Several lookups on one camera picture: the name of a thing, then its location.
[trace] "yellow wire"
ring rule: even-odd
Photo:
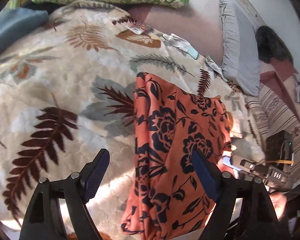
[[[294,164],[294,161],[289,160],[277,160],[277,161],[266,161],[267,163],[281,163],[281,164]]]

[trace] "brown fern print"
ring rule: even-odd
[[[2,194],[6,198],[4,203],[17,222],[19,208],[16,205],[16,198],[20,200],[21,193],[26,195],[25,185],[32,188],[30,176],[37,182],[39,181],[40,168],[37,162],[39,162],[42,169],[48,172],[44,154],[46,153],[58,165],[58,155],[53,142],[64,152],[62,134],[72,141],[73,136],[68,127],[77,129],[75,124],[69,122],[77,122],[78,116],[76,114],[57,107],[47,107],[42,111],[44,114],[37,116],[37,119],[43,120],[43,122],[35,126],[39,130],[31,135],[32,139],[21,144],[30,147],[30,149],[18,152],[21,158],[17,158],[12,162],[17,167],[10,171],[13,177],[7,178],[7,190]]]
[[[160,48],[161,47],[161,40],[153,39],[151,36],[147,34],[136,35],[130,30],[126,30],[122,33],[116,35],[118,38],[129,41],[138,45],[142,45],[149,48]]]
[[[251,130],[252,137],[253,137],[254,139],[257,139],[257,136],[256,136],[256,134],[255,134],[255,132],[254,132],[254,129],[253,129],[253,127],[252,127],[252,124],[251,124],[250,120],[248,120],[248,123],[249,123],[249,127],[250,127],[250,130]]]
[[[126,94],[124,95],[120,91],[115,91],[112,87],[107,88],[104,86],[104,88],[99,88],[103,91],[104,94],[107,95],[109,99],[117,101],[120,103],[120,105],[111,105],[108,106],[108,108],[114,108],[114,110],[108,114],[118,114],[123,113],[125,116],[123,118],[127,118],[124,126],[128,126],[133,123],[133,117],[134,117],[134,102],[133,100]]]
[[[137,23],[138,21],[133,19],[131,16],[124,16],[122,18],[120,18],[117,21],[112,21],[113,25],[116,25],[117,23]]]
[[[56,27],[63,24],[63,23],[65,23],[65,22],[66,21],[64,21],[63,19],[57,18],[52,22],[45,23],[44,25],[42,25],[42,27],[44,28],[44,30],[50,30],[50,29],[53,28],[54,31],[56,32],[57,31]]]
[[[87,50],[94,48],[95,51],[99,51],[99,49],[114,49],[103,42],[102,28],[100,26],[83,23],[84,26],[81,25],[73,28],[66,36],[67,42],[74,46],[74,48],[82,46]]]
[[[53,47],[46,47],[44,49],[38,49],[25,55],[12,55],[3,58],[0,63],[5,63],[9,60],[17,60],[12,67],[5,69],[0,73],[0,78],[5,78],[8,74],[12,74],[16,84],[19,84],[24,79],[28,79],[35,75],[37,70],[36,63],[44,62],[46,60],[54,60],[56,57],[48,55],[40,55],[42,52],[53,49]]]
[[[198,95],[204,97],[204,93],[207,91],[207,89],[210,86],[210,75],[208,71],[205,71],[203,69],[200,69],[200,72],[201,72],[201,77],[198,85]]]

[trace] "black box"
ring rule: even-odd
[[[266,139],[266,161],[292,160],[292,135],[284,130]],[[271,163],[285,173],[290,172],[291,164]]]

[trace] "pink fabric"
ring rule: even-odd
[[[271,65],[274,67],[282,82],[285,82],[289,77],[292,76],[293,73],[298,73],[293,64],[288,60],[280,61],[272,58]]]
[[[203,56],[209,55],[219,66],[223,58],[223,31],[220,18],[219,0],[206,1],[194,10],[190,5],[179,9],[167,6],[146,5],[128,10],[137,20],[144,20],[163,33],[174,33],[189,41]]]
[[[260,63],[260,74],[275,70],[271,64],[265,63],[262,60],[259,60],[259,63]]]
[[[276,71],[268,71],[260,74],[260,82],[270,88],[281,100],[291,109],[298,118],[298,113],[295,104],[292,101],[287,89],[278,77]]]

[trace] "beige blanket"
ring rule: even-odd
[[[243,95],[203,71],[204,57],[166,46],[158,31],[127,30],[128,16],[79,0],[0,55],[0,220],[24,216],[39,177],[64,179],[106,148],[110,165],[87,207],[112,239],[138,238],[123,235],[120,221],[134,176],[133,90],[141,71],[186,92],[204,86],[206,96],[220,95],[234,118],[233,135],[249,138],[252,157],[263,157],[250,136]],[[61,211],[70,232],[64,203]]]

